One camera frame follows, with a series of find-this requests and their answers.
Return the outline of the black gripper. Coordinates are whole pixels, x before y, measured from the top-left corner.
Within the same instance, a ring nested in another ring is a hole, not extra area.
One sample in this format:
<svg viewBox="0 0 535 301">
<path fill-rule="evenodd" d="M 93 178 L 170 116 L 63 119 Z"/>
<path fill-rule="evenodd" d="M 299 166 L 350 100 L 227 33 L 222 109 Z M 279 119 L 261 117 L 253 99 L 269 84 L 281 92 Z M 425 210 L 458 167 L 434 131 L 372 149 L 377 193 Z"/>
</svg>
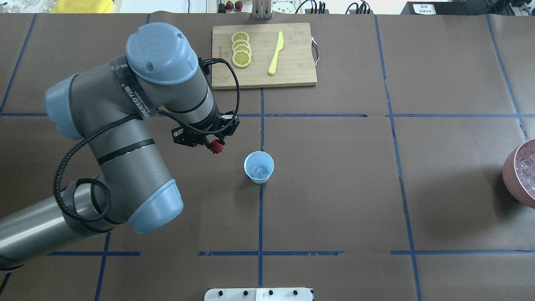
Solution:
<svg viewBox="0 0 535 301">
<path fill-rule="evenodd" d="M 204 145 L 209 150 L 213 148 L 214 139 L 219 147 L 225 146 L 225 139 L 232 136 L 239 126 L 237 112 L 227 112 L 224 115 L 216 113 L 211 119 L 203 121 L 206 128 L 195 128 L 174 115 L 171 119 L 179 124 L 179 127 L 171 131 L 174 143 L 192 148 Z"/>
</svg>

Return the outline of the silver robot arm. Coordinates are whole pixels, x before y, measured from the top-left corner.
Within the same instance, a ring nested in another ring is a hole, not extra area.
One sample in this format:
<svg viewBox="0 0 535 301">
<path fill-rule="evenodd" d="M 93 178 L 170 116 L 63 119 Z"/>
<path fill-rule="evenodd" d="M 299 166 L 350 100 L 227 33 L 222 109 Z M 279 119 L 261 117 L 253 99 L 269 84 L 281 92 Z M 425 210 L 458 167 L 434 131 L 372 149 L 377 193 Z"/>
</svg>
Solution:
<svg viewBox="0 0 535 301">
<path fill-rule="evenodd" d="M 1 219 L 1 272 L 117 225 L 145 234 L 176 218 L 181 194 L 145 120 L 167 116 L 179 124 L 175 143 L 219 153 L 239 118 L 214 101 L 208 74 L 217 63 L 232 69 L 197 57 L 173 25 L 147 23 L 123 56 L 49 88 L 46 115 L 78 143 L 59 163 L 51 197 Z"/>
</svg>

